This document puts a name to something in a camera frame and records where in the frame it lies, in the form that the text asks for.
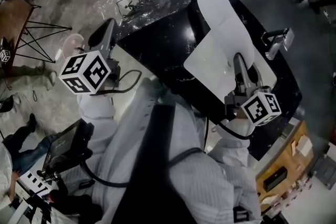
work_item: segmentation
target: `wooden table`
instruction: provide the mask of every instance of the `wooden table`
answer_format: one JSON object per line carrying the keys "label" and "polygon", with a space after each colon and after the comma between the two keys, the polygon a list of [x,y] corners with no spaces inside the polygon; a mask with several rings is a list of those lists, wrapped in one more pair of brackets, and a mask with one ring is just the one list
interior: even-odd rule
{"label": "wooden table", "polygon": [[6,74],[10,73],[13,66],[17,46],[32,12],[33,7],[25,0],[0,3],[0,39],[5,37],[11,43],[11,57],[7,63],[2,63]]}
{"label": "wooden table", "polygon": [[[306,157],[299,152],[296,152],[295,155],[292,156],[291,148],[292,142],[295,141],[297,145],[303,135],[308,136],[307,126],[304,121],[300,123],[294,137],[287,141],[288,144],[279,157],[273,162],[267,171],[257,179],[257,191],[260,193],[260,203],[268,196],[278,194],[279,197],[281,197],[290,188],[290,186],[299,180],[305,173],[307,166],[314,157],[313,151],[311,150]],[[288,171],[287,178],[275,188],[266,192],[264,190],[264,180],[274,174],[282,166],[284,166]],[[268,207],[269,205],[261,205],[261,212],[265,211]]]}

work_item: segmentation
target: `black table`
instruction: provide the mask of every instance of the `black table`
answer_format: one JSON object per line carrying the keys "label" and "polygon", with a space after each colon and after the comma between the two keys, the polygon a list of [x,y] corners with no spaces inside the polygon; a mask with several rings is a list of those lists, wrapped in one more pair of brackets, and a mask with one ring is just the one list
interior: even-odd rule
{"label": "black table", "polygon": [[[302,95],[282,54],[278,52],[273,61],[265,57],[267,48],[261,41],[265,29],[260,22],[239,0],[229,1],[245,24],[255,47],[278,79],[273,93],[277,96],[282,115],[265,126],[257,127],[249,147],[251,155],[260,160],[281,135]],[[190,27],[195,35],[194,40],[185,34]],[[184,61],[209,31],[197,0],[191,0],[186,9],[124,37],[118,45],[159,77],[174,93],[181,95],[213,123],[218,124],[225,119],[225,105],[183,67]]]}

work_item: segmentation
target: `gray floor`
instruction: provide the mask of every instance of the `gray floor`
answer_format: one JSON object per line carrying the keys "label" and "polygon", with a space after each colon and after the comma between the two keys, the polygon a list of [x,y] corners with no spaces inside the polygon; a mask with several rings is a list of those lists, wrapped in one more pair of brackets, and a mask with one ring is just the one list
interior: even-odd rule
{"label": "gray floor", "polygon": [[328,20],[316,15],[307,0],[241,0],[266,30],[291,27],[295,39],[283,55],[303,95],[298,116],[305,119],[315,155],[325,148],[335,124],[335,90],[331,84],[336,39]]}
{"label": "gray floor", "polygon": [[[314,151],[318,155],[328,142],[335,122],[334,88],[331,85],[333,64],[329,45],[334,46],[334,36],[330,36],[330,24],[323,15],[316,15],[308,7],[307,1],[294,4],[294,0],[241,0],[247,8],[258,18],[267,30],[276,30],[285,27],[293,28],[295,40],[284,56],[295,75],[303,101],[300,106],[300,115],[306,120]],[[95,28],[108,17],[120,19],[116,10],[115,0],[35,0],[35,4],[42,5],[42,9],[34,11],[32,19],[39,22],[59,24],[73,27],[72,33],[80,33],[87,39]],[[36,31],[39,36],[46,31]],[[69,32],[54,35],[42,40],[40,44],[53,58],[62,47]],[[30,48],[22,48],[31,56],[38,54]],[[144,76],[151,74],[120,48],[116,48],[113,56],[120,60],[122,73],[130,69],[141,69]],[[48,64],[50,69],[59,71],[64,63],[60,57],[56,64]],[[38,61],[16,57],[18,66],[36,66]],[[133,81],[130,76],[123,81],[121,88],[126,88]],[[36,91],[38,101],[33,101],[31,92],[23,92],[22,104],[18,106],[16,114],[5,113],[0,118],[1,130],[5,135],[14,132],[34,112],[44,135],[59,132],[73,123],[78,117],[76,97],[72,95],[62,83],[57,80],[53,90],[46,92]],[[120,114],[129,103],[134,91],[127,95],[114,97],[114,103]]]}

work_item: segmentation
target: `blue jeans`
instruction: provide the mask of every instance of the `blue jeans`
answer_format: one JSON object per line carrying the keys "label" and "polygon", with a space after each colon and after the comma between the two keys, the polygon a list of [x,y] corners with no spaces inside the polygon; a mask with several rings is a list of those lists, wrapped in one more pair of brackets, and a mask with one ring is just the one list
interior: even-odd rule
{"label": "blue jeans", "polygon": [[21,175],[28,172],[43,155],[47,154],[51,145],[51,138],[45,137],[34,150],[19,152],[30,133],[30,127],[23,126],[3,140],[12,158],[13,171],[20,171]]}

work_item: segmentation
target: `white cloth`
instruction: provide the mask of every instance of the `white cloth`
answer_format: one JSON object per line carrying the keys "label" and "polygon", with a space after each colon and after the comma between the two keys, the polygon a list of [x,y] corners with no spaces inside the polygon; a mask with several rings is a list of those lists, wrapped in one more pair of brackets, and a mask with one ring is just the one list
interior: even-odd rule
{"label": "white cloth", "polygon": [[12,178],[12,158],[3,143],[0,143],[0,210],[11,203],[7,193]]}
{"label": "white cloth", "polygon": [[[136,92],[118,128],[112,119],[115,110],[109,98],[78,97],[82,118],[95,126],[89,143],[93,157],[87,160],[87,164],[97,176],[110,182],[129,181],[160,93],[149,79],[144,79]],[[175,96],[175,99],[170,159],[189,148],[203,148],[204,144],[204,121],[195,117],[182,98]],[[248,120],[233,120],[228,128],[240,135],[248,135],[254,129]],[[247,167],[249,141],[238,140],[222,129],[218,133],[222,139],[209,155],[190,155],[170,170],[173,186],[197,223],[233,223],[233,208],[238,205],[248,210],[250,223],[260,223],[255,174]],[[87,179],[79,167],[62,176],[72,192],[77,189],[79,178]],[[86,190],[92,201],[103,209],[103,218],[98,223],[111,223],[124,192],[124,188],[98,183]],[[64,222],[64,218],[59,216],[60,213],[53,210],[53,223],[73,223],[71,220]]]}

